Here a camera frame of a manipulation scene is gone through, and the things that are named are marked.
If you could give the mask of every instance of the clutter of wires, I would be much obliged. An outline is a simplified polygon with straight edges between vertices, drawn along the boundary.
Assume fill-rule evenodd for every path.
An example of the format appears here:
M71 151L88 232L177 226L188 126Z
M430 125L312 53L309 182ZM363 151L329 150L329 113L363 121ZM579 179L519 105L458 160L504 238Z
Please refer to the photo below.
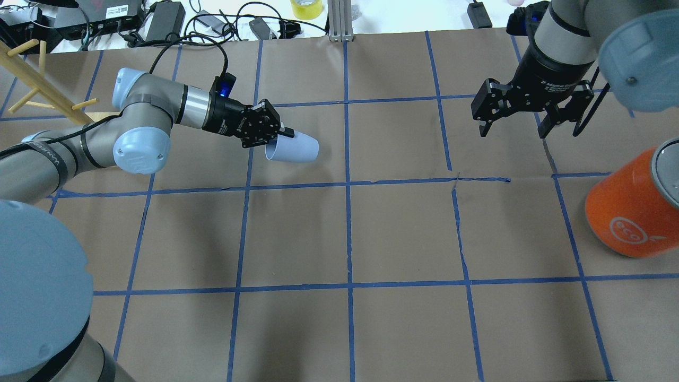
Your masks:
M154 3L153 5L151 5L151 7L149 7L149 10L145 15L145 21L146 19L148 19L149 15L153 13L154 6L158 3ZM275 13L275 16L258 16L254 14L242 13L245 7L255 4L264 5L266 7L271 8L271 10ZM227 41L242 41L242 39L240 38L240 34L238 32L238 21L242 18L251 19L262 18L278 20L278 24L280 26L280 29L278 31L280 33L279 38L292 38L295 35L299 34L301 32L300 28L301 24L317 28L323 31L324 34L328 34L328 30L326 28L322 28L310 22L283 18L276 8L260 1L249 1L248 3L245 3L243 6L240 7L236 14L225 14L221 10L219 10L218 13L205 12L202 9L200 0L191 0L189 2L189 6L191 7L191 10L193 10L196 13L196 15L192 16L186 22L182 35L179 35L178 33L169 33L166 36L165 40L145 41L139 34L139 30L130 32L127 35L120 33L120 31L118 33L121 35L121 37L123 37L123 39L125 39L128 42L128 47L131 48L142 46L163 46L167 44L211 47L215 45L224 44ZM208 34L205 32L197 32L196 25L197 22L206 27L210 27L210 31L212 33Z

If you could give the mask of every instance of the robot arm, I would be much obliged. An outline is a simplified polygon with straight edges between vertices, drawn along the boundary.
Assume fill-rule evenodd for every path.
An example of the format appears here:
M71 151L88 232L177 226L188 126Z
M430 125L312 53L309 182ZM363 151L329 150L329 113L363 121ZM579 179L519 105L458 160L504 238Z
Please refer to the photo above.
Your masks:
M245 148L277 143L279 136L293 141L304 136L283 126L268 100L252 106L228 98L234 80L216 77L207 92L121 69L113 92L119 116L42 131L0 153L0 199L35 203L79 173L115 165L130 173L155 173L167 161L173 124L235 136ZM311 140L317 153L318 142Z
M547 112L540 138L565 121L580 121L593 98L583 76L597 52L601 73L624 106L662 111L679 104L679 0L542 1L518 8L507 32L527 35L530 43L508 84L488 78L474 98L482 137L494 121L519 111Z

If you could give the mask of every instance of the black cable wire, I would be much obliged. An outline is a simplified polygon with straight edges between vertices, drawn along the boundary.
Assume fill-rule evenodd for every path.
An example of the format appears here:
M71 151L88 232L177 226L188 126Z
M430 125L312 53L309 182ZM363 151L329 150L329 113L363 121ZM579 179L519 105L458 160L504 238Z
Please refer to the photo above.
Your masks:
M592 79L589 82L589 85L593 88L594 83L596 82L597 77L599 77L599 67L596 67L596 70L594 71L594 74L592 75Z
M156 58L155 58L153 64L151 65L151 69L149 69L149 73L153 73L153 70L155 70L155 66L158 64L158 61L160 61L160 58L163 57L163 54L165 54L165 52L167 52L168 49L170 49L171 46L177 45L177 44L181 43L181 42L182 42L183 40L185 40L185 39L192 39L192 38L195 38L195 37L196 37L196 36L192 36L192 35L182 36L182 37L180 37L180 38L178 38L178 39L176 39L176 40L170 42L169 44L165 45L165 46L160 50L160 53L158 53L158 55L156 56ZM216 47L218 47L218 49L221 51L222 55L224 55L224 66L223 66L223 68L222 68L222 71L221 71L221 75L220 75L220 76L226 74L226 70L227 70L227 68L229 67L229 57L226 55L226 51L224 50L224 48L222 48L221 44L219 44L219 43L218 43L217 41L215 41L214 39L209 38L209 37L205 37L205 38L206 38L207 40L209 40L209 41L212 41L213 45L216 46Z
M326 31L324 28L322 28L322 27L320 27L320 26L318 26L318 25L316 25L316 24L312 24L311 22L306 22L306 21L301 21L301 20L292 20L292 19L289 19L289 18L279 18L279 17L277 17L277 16L256 16L256 15L252 15L252 14L242 14L242 15L225 14L225 13L223 13L221 10L219 10L219 13L218 13L218 14L197 14L197 15L191 17L191 18L189 19L189 21L187 22L186 27L184 28L184 34L185 34L185 35L187 34L187 30L188 30L189 25L190 25L192 22L195 23L195 21L196 21L197 18L207 17L207 16L215 16L215 17L221 16L222 18L224 18L224 20L226 21L226 25L231 26L231 30L235 33L236 38L238 38L239 40L240 40L240 37L238 36L238 27L236 26L236 23L235 23L235 22L233 22L233 23L232 23L232 22L229 22L229 20L227 19L227 17L237 17L237 16L238 16L239 18L244 18L244 17L247 17L247 18L258 18L258 17L261 17L261 18L273 18L273 19L275 19L275 20L282 20L282 21L287 21L287 22L297 22L297 23L300 23L300 24L309 25L309 26L311 26L311 27L317 28L317 29L323 31L323 33L324 33L325 35L328 34L328 31Z
M82 7L80 7L80 5L78 5L78 9L85 18L85 40L80 41L82 43L82 45L80 45L80 48L78 49L80 51L83 50L83 48L85 48L87 45L89 45L90 42L90 18L87 16L87 13L85 13L85 10L83 10Z
M192 0L189 0L189 6L191 7L191 10L194 11L195 13L198 13L203 9L203 6L200 5L200 0L198 0L198 10L194 8L194 3Z
M248 1L247 3L241 5L240 8L238 8L238 12L236 12L236 21L234 22L234 24L236 25L236 37L238 38L238 41L242 41L241 38L240 38L240 34L238 33L238 19L240 18L240 13L243 10L243 8L247 7L248 5L264 5L266 7L271 8L272 10L274 10L274 12L276 12L276 15L278 16L279 20L283 19L283 17L280 15L280 12L276 8L274 8L273 6L271 6L267 3L262 3L261 1ZM283 32L283 34L285 34L285 24L283 24L283 31L282 32Z
M604 100L604 97L606 96L606 93L610 90L610 84L607 82L606 85L604 85L604 88L601 89L601 93L599 93L599 96L597 97L596 101L594 101L594 104L592 105L592 108L589 110L589 113L587 113L587 116L585 117L584 120L579 120L578 123L575 124L575 129L573 130L573 137L577 137L580 135L583 130L585 130L585 127L587 127L587 124L589 123L589 120L592 119L592 116L596 112L596 109L599 108L599 105L601 105L601 102Z
M93 34L92 36L90 36L90 40L89 40L89 42L87 43L87 45L85 46L85 48L84 48L83 50L87 50L87 49L89 48L89 46L92 45L92 43L94 42L94 40L95 40L97 37L100 37L100 36L103 34L103 31L104 31L104 28L102 27L102 28L99 29L99 31L98 31L97 33L95 33L95 34Z
M122 19L118 20L118 28L117 32L120 37L122 37L123 40L127 41L128 47L129 48L138 48L139 46L142 46L146 41L144 40L143 37L139 34L139 30L144 27L144 24L146 21L149 19L149 16L153 13L153 10L149 10L146 12L144 15L144 19L141 20L141 24L139 25L139 28L135 29L132 32L129 32L127 35L123 35L120 33L120 29L122 28Z
M66 141L66 140L68 140L68 139L75 138L75 137L77 137L77 136L79 136L79 135L83 135L83 134L85 134L86 132L92 130L93 128L95 128L95 127L97 127L97 126L100 126L101 124L104 124L104 123L106 123L106 122L108 122L108 121L110 121L110 120L116 119L116 118L118 118L118 117L120 117L120 114L118 114L117 116L108 116L108 117L106 117L106 118L103 118L102 120L99 120L99 121L97 121L97 122L94 122L94 123L92 123L92 124L90 124L90 125L88 125L88 126L82 128L81 130L78 130L78 131L76 131L76 132L74 132L74 133L71 133L71 134L68 134L68 135L64 135L63 137L59 137L59 138L48 139L47 141L42 141L42 142L43 142L44 144L46 144L46 145L51 145L51 144L53 144L53 143L58 143L58 142ZM8 149L3 150L3 151L0 152L0 159L3 159L3 158L5 158L6 156L9 156L9 155L12 155L12 154L16 154L16 153L18 153L18 152L22 152L22 151L25 151L25 150L30 150L30 148L29 148L26 144L20 144L20 145L12 146L12 147L10 147L10 148L8 148Z

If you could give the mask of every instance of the orange container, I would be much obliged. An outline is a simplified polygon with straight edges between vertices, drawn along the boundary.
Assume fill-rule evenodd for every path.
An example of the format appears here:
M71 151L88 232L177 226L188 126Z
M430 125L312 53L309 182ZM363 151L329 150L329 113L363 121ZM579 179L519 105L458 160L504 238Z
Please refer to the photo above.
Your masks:
M679 247L679 138L646 150L599 182L587 195L585 213L599 239L625 256Z

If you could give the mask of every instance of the electronic device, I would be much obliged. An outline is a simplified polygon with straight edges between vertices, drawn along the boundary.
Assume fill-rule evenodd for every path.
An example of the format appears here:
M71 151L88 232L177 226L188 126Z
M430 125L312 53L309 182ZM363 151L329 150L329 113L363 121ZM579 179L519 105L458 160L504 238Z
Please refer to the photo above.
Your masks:
M0 14L0 20L0 29L3 29L2 40L11 48L31 39L38 39L46 41L47 51L51 52L62 40L61 35L50 28L54 19L44 16L37 7ZM39 49L35 46L26 53L36 54Z
M179 33L184 24L184 15L184 6L178 1L156 3L146 41L171 40L181 36Z
M85 15L90 21L91 30L102 34L118 30L137 29L144 20L143 0L79 0L80 8L60 7L54 18L54 28L67 40L82 38L85 33Z
M250 21L248 24L250 24L250 29L260 40L275 40L278 38L275 32L269 27L269 24L261 17Z

